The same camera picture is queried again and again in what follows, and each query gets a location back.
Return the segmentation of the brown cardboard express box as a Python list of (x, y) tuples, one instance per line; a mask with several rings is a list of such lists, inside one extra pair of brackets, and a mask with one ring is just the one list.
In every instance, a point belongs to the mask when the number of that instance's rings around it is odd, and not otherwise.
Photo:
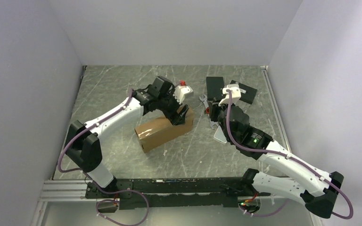
[(193, 128), (195, 113), (190, 108), (185, 117), (185, 123), (181, 125), (172, 125), (164, 116), (137, 126), (134, 131), (138, 142), (144, 153), (189, 132)]

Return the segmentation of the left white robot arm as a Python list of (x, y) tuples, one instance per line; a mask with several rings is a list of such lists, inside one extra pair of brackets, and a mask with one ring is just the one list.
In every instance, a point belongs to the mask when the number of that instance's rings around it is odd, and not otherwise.
[(185, 99), (193, 95), (193, 89), (184, 82), (175, 85), (163, 76), (157, 76), (153, 83), (142, 89), (130, 89), (128, 97), (118, 106), (103, 115), (87, 121), (75, 120), (69, 126), (63, 150), (60, 153), (57, 168), (67, 155), (80, 170), (98, 184), (98, 192), (112, 197), (116, 191), (117, 179), (103, 163), (100, 142), (132, 120), (160, 110), (173, 125), (183, 125), (189, 106)]

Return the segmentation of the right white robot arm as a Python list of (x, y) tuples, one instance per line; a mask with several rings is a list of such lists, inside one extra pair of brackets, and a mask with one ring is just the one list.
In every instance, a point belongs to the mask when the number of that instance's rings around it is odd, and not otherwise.
[(323, 171), (292, 154), (269, 134), (251, 126), (249, 116), (235, 104), (214, 100), (207, 108), (228, 143), (246, 157), (274, 166), (288, 176), (278, 178), (249, 169), (241, 182), (244, 194), (272, 193), (301, 203), (320, 218), (341, 217), (334, 212), (338, 196), (346, 197), (341, 191), (341, 173)]

